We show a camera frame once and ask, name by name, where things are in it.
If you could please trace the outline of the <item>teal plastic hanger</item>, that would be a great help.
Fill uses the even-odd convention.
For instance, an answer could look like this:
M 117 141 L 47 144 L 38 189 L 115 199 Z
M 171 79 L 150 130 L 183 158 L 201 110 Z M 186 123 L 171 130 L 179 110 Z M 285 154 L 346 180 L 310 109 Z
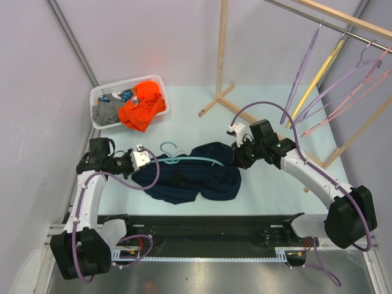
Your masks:
M 161 159 L 151 159 L 151 163 L 156 163 L 156 162 L 163 162 L 165 164 L 169 164 L 169 165 L 174 165 L 174 164 L 178 164 L 181 161 L 185 161 L 185 160 L 194 160 L 194 161 L 200 161 L 200 162 L 209 162 L 211 164 L 211 166 L 214 165 L 218 165 L 223 167 L 224 164 L 216 159 L 211 159 L 211 158 L 207 158 L 207 157 L 194 157 L 194 156 L 173 156 L 173 154 L 169 151 L 166 151 L 164 149 L 165 145 L 171 145 L 172 147 L 174 147 L 175 149 L 178 148 L 177 144 L 172 142 L 172 141 L 164 141 L 160 144 L 159 149 L 160 151 L 162 151 L 164 154 L 167 155 L 166 158 L 161 158 Z

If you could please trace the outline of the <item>navy blue shorts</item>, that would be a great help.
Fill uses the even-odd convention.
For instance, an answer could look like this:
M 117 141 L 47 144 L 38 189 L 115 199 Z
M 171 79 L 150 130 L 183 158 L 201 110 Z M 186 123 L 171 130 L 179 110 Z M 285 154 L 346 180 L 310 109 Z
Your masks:
M 241 173 L 232 166 L 233 151 L 229 145 L 212 142 L 195 147 L 190 154 L 177 156 L 207 157 L 224 164 L 194 160 L 169 165 L 159 162 L 160 175 L 155 185 L 145 192 L 156 200 L 178 205 L 194 202 L 197 195 L 207 200 L 229 201 L 236 198 L 241 187 Z

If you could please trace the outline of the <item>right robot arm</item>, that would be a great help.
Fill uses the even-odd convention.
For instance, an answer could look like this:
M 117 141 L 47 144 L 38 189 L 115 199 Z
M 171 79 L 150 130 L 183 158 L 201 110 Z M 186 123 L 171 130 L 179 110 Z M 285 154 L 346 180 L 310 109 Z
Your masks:
M 328 210 L 324 214 L 297 214 L 283 229 L 283 240 L 298 245 L 304 237 L 329 238 L 342 249 L 367 238 L 377 228 L 373 198 L 365 186 L 338 180 L 306 157 L 294 141 L 279 138 L 266 119 L 250 126 L 234 123 L 227 133 L 235 137 L 233 163 L 248 169 L 257 160 L 288 173 L 305 185 Z

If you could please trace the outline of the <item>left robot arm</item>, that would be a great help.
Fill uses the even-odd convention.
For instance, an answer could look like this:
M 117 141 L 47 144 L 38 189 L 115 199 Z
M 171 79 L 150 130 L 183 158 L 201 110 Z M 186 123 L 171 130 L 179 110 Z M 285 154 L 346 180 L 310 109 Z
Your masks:
M 110 175 L 129 176 L 134 172 L 133 149 L 116 155 L 109 138 L 89 141 L 89 151 L 79 161 L 77 194 L 69 218 L 60 234 L 53 235 L 50 249 L 65 280 L 81 279 L 90 283 L 94 276 L 111 268 L 112 249 L 120 242 L 130 244 L 135 229 L 126 217 L 110 217 L 98 228 L 100 200 Z

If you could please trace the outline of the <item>lilac notched hanger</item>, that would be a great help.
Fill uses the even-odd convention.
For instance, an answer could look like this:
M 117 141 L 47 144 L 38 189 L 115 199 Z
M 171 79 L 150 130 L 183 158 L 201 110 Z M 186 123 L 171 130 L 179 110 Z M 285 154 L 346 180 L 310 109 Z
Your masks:
M 292 88 L 290 90 L 290 94 L 288 95 L 288 98 L 287 98 L 287 101 L 286 101 L 286 104 L 284 107 L 286 112 L 288 112 L 290 110 L 290 107 L 292 106 L 293 99 L 295 98 L 295 94 L 296 94 L 298 87 L 300 85 L 300 81 L 301 81 L 303 74 L 306 70 L 307 64 L 308 64 L 309 59 L 311 57 L 311 54 L 313 52 L 313 49 L 314 49 L 314 46 L 317 41 L 317 38 L 318 38 L 318 35 L 319 35 L 319 32 L 320 32 L 322 25 L 323 25 L 323 23 L 320 23 L 318 28 L 314 31 L 312 39 L 309 43 L 309 46 L 305 52 L 305 55 L 302 59 L 301 64 L 300 64 L 300 67 L 296 73 L 296 77 L 294 79 L 294 82 L 292 84 Z

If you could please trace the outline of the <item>pink plastic hanger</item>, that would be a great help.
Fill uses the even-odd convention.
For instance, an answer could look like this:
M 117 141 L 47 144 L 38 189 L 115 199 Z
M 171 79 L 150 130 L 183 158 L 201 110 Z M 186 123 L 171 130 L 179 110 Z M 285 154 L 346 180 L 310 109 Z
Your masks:
M 356 85 L 355 88 L 351 90 L 349 95 L 342 100 L 342 102 L 330 113 L 325 119 L 318 122 L 316 125 L 312 126 L 308 130 L 304 131 L 301 134 L 301 137 L 307 137 L 311 133 L 316 130 L 321 129 L 324 125 L 327 125 L 347 110 L 352 108 L 360 99 L 364 96 L 368 95 L 374 88 L 376 88 L 381 82 L 386 80 L 389 76 L 391 76 L 391 69 L 388 69 L 380 74 L 377 74 L 377 71 L 381 68 L 382 62 L 387 55 L 391 54 L 391 47 L 387 48 L 382 54 L 380 54 L 376 59 L 365 60 L 359 62 L 350 72 L 345 73 L 340 79 L 338 79 L 335 84 L 324 90 L 321 94 L 319 94 L 295 119 L 296 123 L 300 123 L 307 119 L 308 116 L 316 114 L 319 110 L 314 111 L 309 114 L 309 111 L 313 109 L 314 104 L 318 101 L 321 101 L 324 97 L 326 97 L 332 89 L 339 86 L 341 83 L 346 81 L 348 77 L 359 71 L 360 69 L 366 67 L 367 65 L 371 65 L 371 68 L 368 70 L 367 74 L 364 78 Z

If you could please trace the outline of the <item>yellow plastic hanger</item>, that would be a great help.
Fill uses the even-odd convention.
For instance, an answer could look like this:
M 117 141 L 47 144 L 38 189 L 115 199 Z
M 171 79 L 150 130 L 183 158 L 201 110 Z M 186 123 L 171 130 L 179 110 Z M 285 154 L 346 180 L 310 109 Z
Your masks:
M 292 113 L 292 119 L 296 118 L 301 107 L 309 97 L 310 93 L 312 90 L 316 87 L 318 82 L 321 80 L 321 78 L 326 74 L 327 69 L 330 67 L 332 62 L 337 58 L 337 55 L 340 53 L 342 46 L 344 44 L 344 40 L 340 40 L 333 51 L 328 55 L 328 57 L 325 59 L 324 63 L 322 64 L 321 68 L 318 70 L 316 73 L 315 77 L 311 81 L 310 85 L 308 86 L 306 92 L 303 94 L 302 98 L 298 102 L 297 106 L 295 107 L 293 113 Z

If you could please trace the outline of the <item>orange garment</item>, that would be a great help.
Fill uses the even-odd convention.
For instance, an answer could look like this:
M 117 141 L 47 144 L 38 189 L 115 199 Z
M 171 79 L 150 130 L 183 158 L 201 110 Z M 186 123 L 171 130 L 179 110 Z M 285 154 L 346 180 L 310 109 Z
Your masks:
M 145 132 L 153 118 L 167 109 L 159 85 L 143 81 L 134 87 L 138 104 L 126 102 L 118 112 L 120 122 L 132 130 Z

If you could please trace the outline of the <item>grey garment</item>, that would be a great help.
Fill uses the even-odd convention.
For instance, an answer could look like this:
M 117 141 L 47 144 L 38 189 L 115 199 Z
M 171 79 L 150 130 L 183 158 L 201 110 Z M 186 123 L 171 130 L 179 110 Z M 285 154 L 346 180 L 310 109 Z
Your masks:
M 119 122 L 119 109 L 122 103 L 101 102 L 99 105 L 92 106 L 92 120 L 99 126 L 107 126 Z

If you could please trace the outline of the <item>blue patterned garment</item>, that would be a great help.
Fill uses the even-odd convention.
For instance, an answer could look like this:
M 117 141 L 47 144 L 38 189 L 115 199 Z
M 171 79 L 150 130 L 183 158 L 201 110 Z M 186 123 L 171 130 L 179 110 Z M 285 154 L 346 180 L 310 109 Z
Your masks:
M 109 94 L 104 94 L 97 99 L 97 103 L 105 102 L 110 103 L 112 101 L 121 101 L 122 103 L 126 103 L 128 101 L 132 101 L 134 103 L 138 103 L 138 97 L 134 88 L 126 89 L 120 92 L 112 92 Z

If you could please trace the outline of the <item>metal hanging rod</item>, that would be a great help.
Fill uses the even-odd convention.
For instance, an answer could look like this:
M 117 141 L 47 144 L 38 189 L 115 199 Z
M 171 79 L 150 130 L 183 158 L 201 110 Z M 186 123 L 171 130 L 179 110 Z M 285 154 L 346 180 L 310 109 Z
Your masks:
M 296 9 L 294 7 L 290 7 L 290 6 L 283 4 L 279 1 L 266 1 L 266 2 L 269 4 L 272 4 L 275 7 L 278 7 L 280 9 L 285 10 L 285 11 L 293 13 L 297 16 L 305 18 L 309 21 L 312 21 L 314 23 L 322 25 L 328 29 L 331 29 L 332 31 L 339 33 L 342 38 L 345 38 L 345 37 L 352 38 L 352 39 L 355 39 L 359 42 L 365 43 L 366 45 L 377 48 L 379 50 L 387 51 L 389 54 L 391 54 L 391 49 L 389 49 L 388 47 L 383 46 L 380 43 L 377 43 L 375 40 L 367 39 L 367 38 L 355 33 L 355 29 L 361 29 L 361 30 L 367 31 L 377 37 L 391 41 L 391 31 L 389 31 L 387 29 L 384 29 L 384 28 L 381 28 L 381 27 L 376 26 L 374 24 L 368 23 L 368 22 L 363 21 L 357 17 L 347 15 L 346 13 L 339 12 L 335 9 L 331 9 L 327 6 L 317 4 L 315 1 L 298 1 L 297 3 L 303 4 L 307 8 L 310 8 L 311 10 L 314 10 L 316 12 L 320 12 L 328 17 L 334 18 L 335 20 L 339 20 L 339 21 L 345 23 L 346 27 L 342 28 L 338 25 L 327 22 L 324 19 L 317 18 L 315 16 L 312 16 L 309 13 L 300 11 L 299 9 Z

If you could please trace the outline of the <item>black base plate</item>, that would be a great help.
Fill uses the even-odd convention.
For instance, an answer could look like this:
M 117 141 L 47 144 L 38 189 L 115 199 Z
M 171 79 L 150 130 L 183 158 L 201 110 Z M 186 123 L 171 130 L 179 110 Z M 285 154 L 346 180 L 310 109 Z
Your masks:
M 143 261 L 265 261 L 302 265 L 316 245 L 289 225 L 293 216 L 128 216 L 127 240 L 115 246 L 122 265 Z

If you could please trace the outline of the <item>aluminium frame rail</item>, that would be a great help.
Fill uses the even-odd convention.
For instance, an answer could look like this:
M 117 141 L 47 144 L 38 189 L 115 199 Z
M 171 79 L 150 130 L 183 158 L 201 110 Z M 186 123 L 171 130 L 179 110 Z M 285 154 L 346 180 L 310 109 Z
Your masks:
M 53 236 L 60 235 L 63 233 L 64 226 L 65 226 L 64 224 L 51 224 L 50 225 L 50 227 L 48 229 L 47 237 L 46 237 L 44 245 L 43 245 L 44 248 L 48 249 L 50 247 L 50 241 Z

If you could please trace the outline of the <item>wooden clothes rack frame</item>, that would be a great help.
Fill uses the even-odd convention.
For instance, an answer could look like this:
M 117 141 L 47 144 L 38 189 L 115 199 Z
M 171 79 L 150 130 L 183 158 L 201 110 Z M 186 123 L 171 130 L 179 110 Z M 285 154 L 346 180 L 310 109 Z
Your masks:
M 360 1 L 355 13 L 352 15 L 361 19 L 361 16 L 365 13 L 366 8 L 370 2 L 369 1 Z M 218 57 L 217 57 L 217 75 L 216 75 L 216 90 L 215 90 L 215 98 L 212 102 L 210 102 L 205 108 L 203 108 L 198 116 L 202 117 L 205 115 L 210 109 L 212 109 L 216 104 L 220 104 L 230 110 L 233 113 L 239 111 L 239 107 L 228 99 L 225 96 L 235 88 L 235 84 L 231 84 L 225 91 L 221 90 L 222 87 L 222 76 L 223 76 L 223 63 L 224 63 L 224 51 L 225 51 L 225 37 L 226 37 L 226 27 L 227 27 L 227 15 L 228 15 L 228 1 L 222 1 L 220 4 L 220 26 L 219 26 L 219 43 L 218 43 Z M 348 38 L 342 38 L 340 36 L 340 40 L 344 40 L 344 44 L 342 48 L 346 45 Z M 322 81 L 327 77 L 329 71 L 332 69 L 336 59 L 332 62 L 330 67 L 327 69 L 326 74 L 321 78 L 318 82 L 317 86 L 322 84 Z M 376 111 L 369 117 L 369 119 L 352 135 L 352 137 L 345 142 L 340 148 L 337 148 L 327 159 L 326 162 L 322 162 L 316 157 L 312 156 L 311 158 L 316 161 L 316 163 L 321 164 L 323 167 L 329 167 L 338 157 L 340 157 L 354 142 L 358 137 L 364 133 L 364 131 L 386 110 L 386 108 L 391 104 L 391 98 L 388 98 Z

